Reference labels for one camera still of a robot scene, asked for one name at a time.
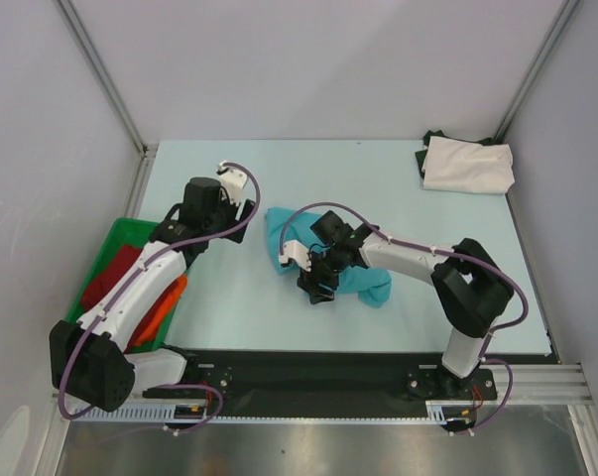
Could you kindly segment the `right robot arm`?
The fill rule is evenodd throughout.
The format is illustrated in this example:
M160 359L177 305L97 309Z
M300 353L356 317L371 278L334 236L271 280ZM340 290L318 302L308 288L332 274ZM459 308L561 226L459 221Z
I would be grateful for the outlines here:
M464 239L449 250L406 245L371 225L352 228L332 211L310 229L323 249L291 240L279 262L299 266L298 286L312 304L334 300L340 275L352 268L386 270L430 285L452 326L436 371L438 385L450 398L473 388L486 338L515 294L477 241Z

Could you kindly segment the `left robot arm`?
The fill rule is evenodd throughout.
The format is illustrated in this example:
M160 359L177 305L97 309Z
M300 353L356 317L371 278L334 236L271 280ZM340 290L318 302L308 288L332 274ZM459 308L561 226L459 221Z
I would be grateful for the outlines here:
M179 352L160 348L128 353L138 326L165 291L191 267L211 241L243 240L261 198L246 199L254 175L235 163L213 178L191 178L183 199L153 230L147 244L112 289L74 322L60 321L50 333L53 384L58 408L77 419L98 408L119 409L129 397L154 388L193 394L199 371Z

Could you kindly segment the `light blue t-shirt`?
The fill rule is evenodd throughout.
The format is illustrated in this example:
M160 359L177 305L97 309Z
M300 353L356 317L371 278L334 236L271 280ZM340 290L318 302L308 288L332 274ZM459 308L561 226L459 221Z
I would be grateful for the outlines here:
M296 275L297 265L282 267L279 262L279 243L284 225L295 212L282 207L268 208L265 213L266 244L272 265L279 275ZM318 213L304 212L295 218L284 234L284 241L297 240L305 247L323 249L323 242L316 237L310 226L320 217ZM361 267L347 268L339 275L338 291L342 294L356 294L358 299L373 308L382 307L390 298L392 277L386 270Z

